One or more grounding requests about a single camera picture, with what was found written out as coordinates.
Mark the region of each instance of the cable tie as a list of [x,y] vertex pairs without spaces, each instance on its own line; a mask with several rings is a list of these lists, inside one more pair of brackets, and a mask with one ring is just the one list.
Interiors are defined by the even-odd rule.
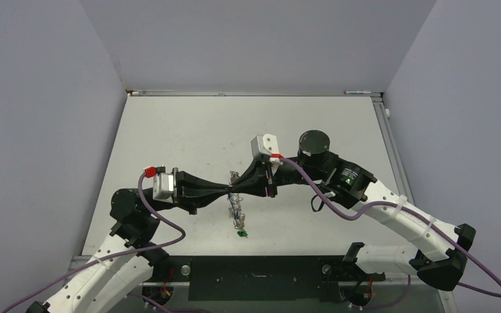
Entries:
[[393,211],[393,214],[391,214],[391,216],[388,216],[384,220],[379,221],[379,223],[385,225],[388,222],[394,220],[397,217],[397,215],[401,212],[402,206],[406,203],[407,200],[408,200],[408,197],[406,197],[405,195],[401,194],[399,196],[399,204],[397,205],[397,207]]
[[102,261],[100,258],[98,258],[96,255],[92,255],[91,256],[92,259],[96,259],[97,262],[99,262],[99,264],[101,264],[102,266],[104,266],[104,268],[106,268],[107,271],[112,271],[110,269],[110,266],[108,266],[104,261]]
[[427,227],[425,227],[425,229],[423,230],[423,233],[421,233],[421,235],[419,235],[417,237],[410,239],[410,241],[414,241],[414,240],[417,240],[419,238],[423,238],[423,236],[425,236],[427,234],[427,232],[431,229],[431,226],[433,225],[433,223],[436,221],[437,221],[437,219],[435,217],[429,215],[429,224],[427,224]]

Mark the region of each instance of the green component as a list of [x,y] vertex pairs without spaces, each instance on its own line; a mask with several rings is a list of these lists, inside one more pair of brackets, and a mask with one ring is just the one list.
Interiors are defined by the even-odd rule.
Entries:
[[245,237],[247,238],[249,235],[247,234],[247,231],[246,230],[239,230],[237,232],[237,234],[239,235],[239,237]]

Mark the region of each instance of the white table surface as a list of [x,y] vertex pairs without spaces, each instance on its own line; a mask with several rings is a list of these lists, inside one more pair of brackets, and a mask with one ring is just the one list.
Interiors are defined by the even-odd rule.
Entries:
[[[142,168],[164,164],[170,171],[177,166],[227,183],[230,170],[243,173],[251,163],[255,135],[276,135],[282,155],[292,157],[300,135],[311,129],[330,137],[330,151],[397,191],[369,97],[129,97],[82,254],[93,254],[100,246],[115,223],[109,216],[112,194],[136,187]],[[146,180],[144,187],[151,186],[152,180]],[[171,255],[337,255],[355,241],[407,243],[367,216],[349,222],[327,207],[313,213],[314,192],[308,186],[282,186],[278,193],[274,199],[243,195],[248,238],[237,236],[224,197],[197,215],[180,209],[161,212],[187,232],[184,241],[166,250]],[[178,235],[160,225],[153,242]]]

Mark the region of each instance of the red connector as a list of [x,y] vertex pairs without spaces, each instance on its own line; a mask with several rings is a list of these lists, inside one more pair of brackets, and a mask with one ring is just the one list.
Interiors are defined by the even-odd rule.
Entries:
[[154,177],[157,174],[157,168],[149,166],[148,168],[143,170],[145,172],[146,178]]

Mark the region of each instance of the white arm segment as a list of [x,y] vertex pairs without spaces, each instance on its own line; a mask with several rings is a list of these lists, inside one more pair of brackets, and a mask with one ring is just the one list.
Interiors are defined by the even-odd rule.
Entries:
[[153,276],[153,268],[142,256],[136,256],[112,277],[89,305],[88,312],[105,313],[112,309],[137,285]]
[[[107,235],[95,257],[102,258],[112,253],[133,249],[126,248],[125,243],[124,239],[117,235]],[[134,254],[127,254],[108,259],[79,272],[60,291],[47,299],[47,303],[50,304],[47,310],[51,313],[88,312],[89,305],[101,289],[133,257]]]
[[365,245],[356,255],[356,265],[366,274],[394,273],[416,275],[408,262],[415,258],[418,248],[408,246]]
[[[352,207],[352,210],[359,211],[365,204],[374,201],[389,201],[399,203],[399,200],[401,200],[401,198],[396,195],[396,193],[390,191],[379,180],[377,180],[376,183],[370,183],[364,194],[368,197],[368,200],[366,202],[359,201],[355,206]],[[431,215],[423,212],[407,201],[404,201],[402,203],[402,206],[414,210],[415,212],[424,216],[427,220],[432,220],[433,225],[440,228],[454,242],[458,241],[458,235],[454,232],[456,226],[433,218]],[[366,210],[364,214],[387,226],[395,233],[398,233],[399,235],[404,237],[407,241],[410,241],[414,246],[421,250],[423,255],[425,255],[431,261],[448,259],[446,250],[454,250],[453,245],[447,242],[443,237],[438,235],[432,229],[428,228],[428,225],[426,225],[424,222],[420,221],[411,214],[400,211],[398,212],[398,214],[393,215],[395,210],[397,209],[394,207],[384,207],[376,205]]]

